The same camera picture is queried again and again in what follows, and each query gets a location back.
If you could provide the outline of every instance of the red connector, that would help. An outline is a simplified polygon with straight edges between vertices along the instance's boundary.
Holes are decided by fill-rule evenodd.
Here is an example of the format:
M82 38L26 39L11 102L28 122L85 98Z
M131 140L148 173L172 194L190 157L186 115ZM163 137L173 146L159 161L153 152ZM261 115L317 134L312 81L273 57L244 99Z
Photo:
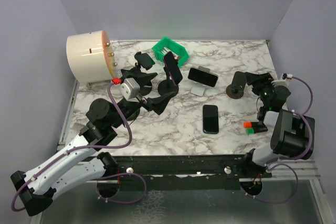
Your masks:
M115 84L115 85L118 85L118 84L121 84L121 79L119 79L119 78L113 78L111 80L111 82L113 82L113 84Z

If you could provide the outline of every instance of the phone screen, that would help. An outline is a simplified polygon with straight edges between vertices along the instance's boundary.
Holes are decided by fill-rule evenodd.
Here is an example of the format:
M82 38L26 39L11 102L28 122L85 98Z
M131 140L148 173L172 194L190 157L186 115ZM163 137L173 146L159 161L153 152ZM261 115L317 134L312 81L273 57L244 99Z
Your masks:
M212 73L201 71L197 68L191 68L189 71L188 79L210 87L214 87L218 80L218 76Z
M203 132L209 134L219 132L218 107L216 105L203 106Z
M175 86L177 86L183 79L181 71L177 65L176 60L174 59L173 53L168 52L165 56L163 56L164 64L169 72L170 77Z

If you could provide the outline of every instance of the marble table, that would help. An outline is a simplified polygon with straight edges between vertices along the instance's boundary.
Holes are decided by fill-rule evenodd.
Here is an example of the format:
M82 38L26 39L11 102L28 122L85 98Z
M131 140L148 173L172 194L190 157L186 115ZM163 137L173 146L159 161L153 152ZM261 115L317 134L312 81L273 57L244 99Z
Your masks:
M155 59L152 46L157 41L112 41L118 68L129 69L134 66L134 54L147 52L155 65L149 72L157 72L153 91L147 97L158 97L158 84L165 79L163 63ZM132 123L133 142L130 146L109 150L112 155L201 155L201 154L243 154L252 148L269 143L272 129L268 132L247 135L243 122L255 121L257 116L255 96L250 87L245 88L244 96L233 100L225 89L231 83L236 71L265 73L276 78L274 66L265 41L177 41L184 46L189 60L181 67L183 81L180 91L159 116L141 109L138 118ZM190 67L203 66L219 75L216 87L207 88L203 97L190 93L193 81L187 78ZM97 98L109 99L108 82L80 85L70 129L66 136L69 143L87 123L85 113L90 103ZM112 88L117 101L121 94L117 87ZM202 128L202 106L218 106L219 133L205 134ZM118 136L110 145L120 145L128 140L123 126L116 129Z

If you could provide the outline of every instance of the wall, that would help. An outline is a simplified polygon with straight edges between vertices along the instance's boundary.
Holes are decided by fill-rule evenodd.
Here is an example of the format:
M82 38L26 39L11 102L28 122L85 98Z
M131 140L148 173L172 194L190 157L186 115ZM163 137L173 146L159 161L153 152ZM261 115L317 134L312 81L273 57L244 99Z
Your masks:
M56 149L74 82L66 39L76 31L60 0L0 5L0 222L27 223L25 211L10 209L15 189L9 177Z
M270 39L292 0L61 0L79 33L112 39Z
M336 217L336 1L293 0L273 35L269 49L278 73L289 72L306 80L314 92L308 113L316 120L314 157L327 199ZM309 93L294 81L290 108L306 109Z

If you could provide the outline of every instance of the green basket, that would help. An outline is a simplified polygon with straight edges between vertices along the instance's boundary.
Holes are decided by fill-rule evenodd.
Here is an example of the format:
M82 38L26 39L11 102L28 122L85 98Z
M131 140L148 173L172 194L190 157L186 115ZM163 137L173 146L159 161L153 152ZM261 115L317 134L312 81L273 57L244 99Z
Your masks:
M187 53L187 50L185 50L184 47L172 41L168 37L163 37L158 43L155 44L154 47L152 47L155 54L155 58L161 62L163 62L163 56L164 56L164 54L161 53L161 51L163 50L164 47L169 48L173 53L181 57L180 60L178 61L179 67L181 67L183 63L185 63L189 58L189 54Z

